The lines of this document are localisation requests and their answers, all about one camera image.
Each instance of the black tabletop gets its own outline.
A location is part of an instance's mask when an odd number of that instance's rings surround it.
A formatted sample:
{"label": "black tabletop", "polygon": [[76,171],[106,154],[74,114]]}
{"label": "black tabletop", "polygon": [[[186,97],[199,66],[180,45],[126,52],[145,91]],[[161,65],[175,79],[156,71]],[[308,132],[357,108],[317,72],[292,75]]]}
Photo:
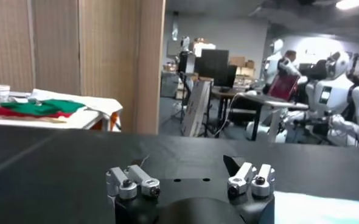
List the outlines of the black tabletop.
{"label": "black tabletop", "polygon": [[0,127],[0,223],[114,223],[105,171],[227,177],[223,155],[276,169],[277,191],[359,200],[359,149]]}

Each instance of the ceiling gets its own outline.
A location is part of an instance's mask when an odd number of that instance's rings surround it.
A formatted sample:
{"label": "ceiling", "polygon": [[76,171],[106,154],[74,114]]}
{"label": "ceiling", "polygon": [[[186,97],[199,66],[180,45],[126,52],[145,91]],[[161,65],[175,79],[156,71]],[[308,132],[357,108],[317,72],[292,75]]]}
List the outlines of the ceiling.
{"label": "ceiling", "polygon": [[359,8],[340,11],[338,0],[166,0],[167,11],[230,18],[267,19],[274,36],[292,32],[324,33],[359,41]]}

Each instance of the white board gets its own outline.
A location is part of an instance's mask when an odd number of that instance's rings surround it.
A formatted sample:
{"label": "white board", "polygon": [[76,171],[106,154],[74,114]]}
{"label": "white board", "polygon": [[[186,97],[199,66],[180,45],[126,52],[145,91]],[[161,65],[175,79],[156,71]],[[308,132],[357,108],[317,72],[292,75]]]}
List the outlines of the white board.
{"label": "white board", "polygon": [[183,136],[197,137],[200,134],[204,113],[208,106],[210,87],[210,81],[195,82],[181,127]]}

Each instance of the wooden panel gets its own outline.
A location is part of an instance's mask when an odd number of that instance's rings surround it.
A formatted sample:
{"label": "wooden panel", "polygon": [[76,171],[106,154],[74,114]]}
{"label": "wooden panel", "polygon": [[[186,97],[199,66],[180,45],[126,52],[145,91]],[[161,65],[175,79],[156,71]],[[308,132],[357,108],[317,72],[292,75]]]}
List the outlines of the wooden panel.
{"label": "wooden panel", "polygon": [[0,0],[0,83],[33,88],[27,0]]}
{"label": "wooden panel", "polygon": [[165,0],[141,1],[136,132],[158,134]]}
{"label": "wooden panel", "polygon": [[123,131],[134,130],[140,0],[80,0],[82,94],[124,107]]}
{"label": "wooden panel", "polygon": [[80,94],[77,0],[32,1],[37,88]]}

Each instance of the green cloth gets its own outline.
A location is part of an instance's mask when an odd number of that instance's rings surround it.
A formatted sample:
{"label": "green cloth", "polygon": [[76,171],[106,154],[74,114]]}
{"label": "green cloth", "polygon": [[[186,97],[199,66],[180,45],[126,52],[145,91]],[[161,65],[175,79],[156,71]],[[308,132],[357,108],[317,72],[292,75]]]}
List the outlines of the green cloth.
{"label": "green cloth", "polygon": [[71,114],[85,105],[67,100],[45,100],[42,102],[30,101],[28,103],[0,103],[0,106],[22,114],[48,116],[57,112]]}

